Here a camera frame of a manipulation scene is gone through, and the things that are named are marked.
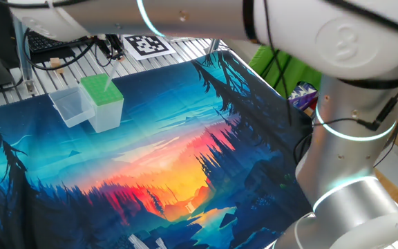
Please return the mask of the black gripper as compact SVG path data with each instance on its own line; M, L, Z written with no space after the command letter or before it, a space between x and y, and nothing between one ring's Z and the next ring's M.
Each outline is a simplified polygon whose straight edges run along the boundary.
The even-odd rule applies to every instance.
M122 62L125 59L125 52L123 51L123 43L120 37L116 34L106 34L106 38L113 49L111 59L117 59L118 62Z

